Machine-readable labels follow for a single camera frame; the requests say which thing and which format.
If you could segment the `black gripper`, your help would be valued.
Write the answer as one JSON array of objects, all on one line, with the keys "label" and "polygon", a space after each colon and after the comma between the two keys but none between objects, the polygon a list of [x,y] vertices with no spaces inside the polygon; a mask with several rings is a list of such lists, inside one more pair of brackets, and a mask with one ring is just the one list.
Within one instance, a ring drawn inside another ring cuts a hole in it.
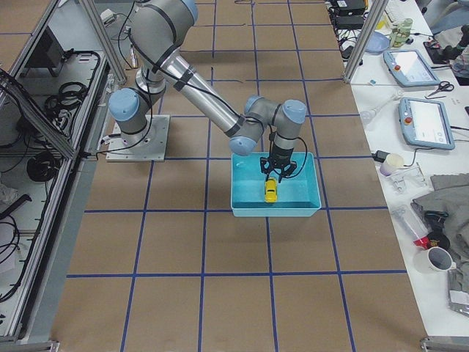
[{"label": "black gripper", "polygon": [[261,157],[259,159],[261,173],[265,175],[268,180],[270,173],[279,171],[278,183],[284,178],[292,176],[293,172],[297,169],[297,163],[291,160],[293,149],[283,149],[278,146],[271,146],[269,149],[268,157]]}]

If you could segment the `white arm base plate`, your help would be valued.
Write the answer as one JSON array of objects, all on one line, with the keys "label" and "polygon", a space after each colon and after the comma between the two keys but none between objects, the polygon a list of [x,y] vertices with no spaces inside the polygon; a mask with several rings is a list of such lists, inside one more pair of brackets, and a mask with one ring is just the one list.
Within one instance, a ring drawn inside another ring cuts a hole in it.
[{"label": "white arm base plate", "polygon": [[146,115],[147,126],[136,135],[122,133],[115,122],[113,133],[119,134],[109,142],[107,162],[164,162],[169,135],[170,116]]}]

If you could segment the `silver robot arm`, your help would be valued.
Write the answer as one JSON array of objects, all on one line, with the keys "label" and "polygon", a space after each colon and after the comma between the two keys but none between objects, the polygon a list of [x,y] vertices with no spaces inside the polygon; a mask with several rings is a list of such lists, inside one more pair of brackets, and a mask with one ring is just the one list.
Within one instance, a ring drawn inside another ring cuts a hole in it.
[{"label": "silver robot arm", "polygon": [[139,1],[130,25],[129,40],[141,58],[135,83],[109,98],[109,110],[128,147],[143,143],[149,133],[147,112],[167,86],[188,99],[229,137],[234,154],[252,153],[270,126],[269,154],[260,159],[261,172],[275,172],[279,180],[297,176],[302,168],[292,160],[306,106],[299,100],[277,103],[252,95],[242,114],[237,113],[181,55],[189,29],[196,23],[194,1]]}]

